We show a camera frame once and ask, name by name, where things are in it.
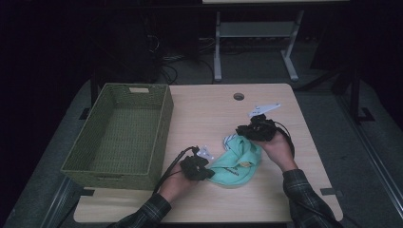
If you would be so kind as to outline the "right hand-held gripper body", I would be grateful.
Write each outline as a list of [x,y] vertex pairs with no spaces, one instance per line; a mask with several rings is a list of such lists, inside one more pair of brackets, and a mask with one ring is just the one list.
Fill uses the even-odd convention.
[[253,141],[269,142],[274,138],[277,127],[275,122],[268,120],[265,116],[266,112],[280,107],[280,103],[256,105],[255,108],[248,113],[250,123],[248,128],[250,132],[247,138]]

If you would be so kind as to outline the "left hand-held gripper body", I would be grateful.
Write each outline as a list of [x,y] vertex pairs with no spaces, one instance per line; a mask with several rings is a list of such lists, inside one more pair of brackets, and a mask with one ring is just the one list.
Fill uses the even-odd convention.
[[192,146],[190,148],[193,155],[186,156],[181,161],[180,166],[184,175],[191,181],[195,181],[197,176],[205,176],[207,165],[214,160],[206,146]]

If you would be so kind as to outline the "mint green striped garment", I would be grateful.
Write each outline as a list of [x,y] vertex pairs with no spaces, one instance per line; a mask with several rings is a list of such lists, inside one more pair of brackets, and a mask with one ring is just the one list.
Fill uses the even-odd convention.
[[223,146],[225,152],[209,166],[214,172],[209,180],[223,186],[244,185],[259,167],[261,147],[237,134],[227,136]]

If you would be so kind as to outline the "green woven basket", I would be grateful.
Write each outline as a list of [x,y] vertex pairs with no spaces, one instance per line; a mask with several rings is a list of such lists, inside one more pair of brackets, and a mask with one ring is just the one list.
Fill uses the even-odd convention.
[[168,85],[106,84],[61,171],[84,187],[154,189],[173,108]]

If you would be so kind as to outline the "person's left hand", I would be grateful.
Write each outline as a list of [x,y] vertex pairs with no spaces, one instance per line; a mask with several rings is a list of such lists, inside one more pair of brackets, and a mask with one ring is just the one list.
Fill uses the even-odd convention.
[[197,184],[196,180],[189,180],[178,166],[168,175],[158,194],[169,203],[172,203],[192,190]]

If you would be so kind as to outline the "person's right hand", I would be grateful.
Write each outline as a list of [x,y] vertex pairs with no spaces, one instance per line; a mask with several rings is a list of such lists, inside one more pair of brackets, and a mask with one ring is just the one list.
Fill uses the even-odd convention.
[[256,142],[267,154],[269,159],[274,162],[282,172],[297,169],[297,164],[292,156],[291,147],[286,138],[277,132],[274,138],[269,142]]

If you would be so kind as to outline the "grey tape strip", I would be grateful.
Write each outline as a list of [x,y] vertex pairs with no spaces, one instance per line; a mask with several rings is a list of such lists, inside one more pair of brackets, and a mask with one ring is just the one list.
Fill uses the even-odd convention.
[[334,188],[320,188],[320,193],[322,196],[335,195],[336,197],[342,198],[343,193],[340,190],[335,190]]

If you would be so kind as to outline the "black metal stand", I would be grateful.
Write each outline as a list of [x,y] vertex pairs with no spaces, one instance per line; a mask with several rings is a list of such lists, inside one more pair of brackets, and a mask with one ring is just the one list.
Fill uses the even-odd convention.
[[374,121],[374,116],[370,110],[359,106],[360,75],[355,68],[341,69],[336,75],[332,91],[338,96],[349,94],[348,113],[356,124]]

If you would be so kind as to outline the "white metal frame desk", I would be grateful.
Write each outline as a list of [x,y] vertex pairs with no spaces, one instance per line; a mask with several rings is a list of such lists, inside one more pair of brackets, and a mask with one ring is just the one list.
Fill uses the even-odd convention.
[[[280,51],[289,78],[297,82],[299,77],[293,64],[292,52],[300,31],[304,14],[311,8],[348,3],[349,0],[201,0],[204,7],[215,9],[215,47],[213,67],[215,82],[222,80],[221,40],[225,38],[286,38],[288,45]],[[258,11],[284,16],[291,12],[292,19],[244,19],[230,22],[223,19],[226,10]]]

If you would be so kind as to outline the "metal floor rail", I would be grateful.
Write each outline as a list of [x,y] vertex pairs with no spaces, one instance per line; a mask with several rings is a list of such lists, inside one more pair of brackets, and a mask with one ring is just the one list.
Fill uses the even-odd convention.
[[51,201],[40,228],[61,228],[78,204],[80,190],[68,177],[64,177]]
[[377,150],[375,149],[374,145],[371,143],[366,132],[364,131],[361,125],[361,121],[351,114],[349,104],[342,96],[338,95],[336,95],[336,101],[343,111],[349,124],[352,126],[353,131],[358,136],[360,143],[363,145],[364,150],[369,157],[370,164],[374,168],[374,171],[377,174],[378,179],[380,180],[388,197],[390,198],[393,207],[395,208],[397,214],[403,220],[403,193],[398,189],[398,186],[391,176],[389,170],[377,154]]

